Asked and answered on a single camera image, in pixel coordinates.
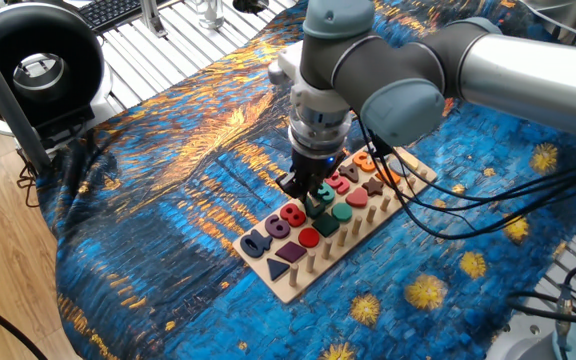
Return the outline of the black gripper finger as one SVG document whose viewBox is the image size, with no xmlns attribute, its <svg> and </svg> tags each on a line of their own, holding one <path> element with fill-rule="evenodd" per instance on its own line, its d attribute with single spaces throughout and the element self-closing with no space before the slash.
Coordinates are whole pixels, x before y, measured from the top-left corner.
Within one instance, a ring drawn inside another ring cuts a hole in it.
<svg viewBox="0 0 576 360">
<path fill-rule="evenodd" d="M 317 175 L 314 178 L 314 184 L 312 186 L 313 198 L 331 198 L 333 196 L 334 190 L 328 184 L 328 181 L 334 173 L 334 169 L 329 169 L 327 172 Z"/>
<path fill-rule="evenodd" d="M 282 190 L 282 192 L 291 198 L 297 199 L 299 201 L 306 200 L 308 189 L 301 181 L 297 179 L 294 172 L 288 172 L 280 175 L 275 180 L 275 182 Z"/>
</svg>

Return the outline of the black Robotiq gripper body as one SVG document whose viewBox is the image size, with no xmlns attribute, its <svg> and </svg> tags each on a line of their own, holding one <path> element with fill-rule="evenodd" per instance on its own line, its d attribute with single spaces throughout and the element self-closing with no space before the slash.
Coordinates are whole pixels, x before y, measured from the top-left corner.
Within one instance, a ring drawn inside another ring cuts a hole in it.
<svg viewBox="0 0 576 360">
<path fill-rule="evenodd" d="M 319 186 L 339 167 L 346 155 L 343 151 L 327 154 L 324 157 L 312 158 L 297 150 L 292 151 L 292 166 L 290 173 L 296 184 L 302 187 Z"/>
</svg>

